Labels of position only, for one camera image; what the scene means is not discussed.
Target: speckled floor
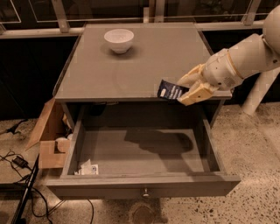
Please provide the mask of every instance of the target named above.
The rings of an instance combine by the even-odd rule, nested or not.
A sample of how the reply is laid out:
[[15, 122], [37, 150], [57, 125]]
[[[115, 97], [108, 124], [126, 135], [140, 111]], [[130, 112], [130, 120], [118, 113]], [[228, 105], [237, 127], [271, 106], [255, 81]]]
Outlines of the speckled floor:
[[[14, 121], [0, 122], [1, 129]], [[8, 150], [23, 151], [35, 120], [19, 127], [22, 134], [0, 136], [0, 155]], [[93, 199], [94, 223], [280, 223], [280, 103], [262, 104], [253, 116], [239, 105], [224, 106], [213, 127], [213, 140], [228, 173], [238, 174], [241, 183], [226, 197], [101, 200]], [[30, 160], [31, 152], [23, 152]], [[18, 178], [4, 170], [0, 178]], [[40, 171], [35, 186], [47, 198], [49, 207], [59, 200], [44, 186], [46, 173]], [[2, 193], [0, 223], [11, 223], [17, 208], [15, 194]], [[45, 211], [43, 200], [35, 196], [35, 213]], [[50, 215], [53, 223], [90, 223], [87, 200], [64, 202]], [[27, 223], [48, 223], [32, 215], [31, 202], [24, 210]]]

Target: open drawer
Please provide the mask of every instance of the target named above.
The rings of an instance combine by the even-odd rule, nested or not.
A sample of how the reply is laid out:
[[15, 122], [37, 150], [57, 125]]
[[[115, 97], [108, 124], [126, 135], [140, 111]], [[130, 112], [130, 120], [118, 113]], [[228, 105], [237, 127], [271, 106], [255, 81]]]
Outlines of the open drawer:
[[[74, 175], [88, 161], [98, 175]], [[238, 183], [227, 175], [200, 105], [167, 101], [83, 104], [59, 179], [61, 199], [223, 196]]]

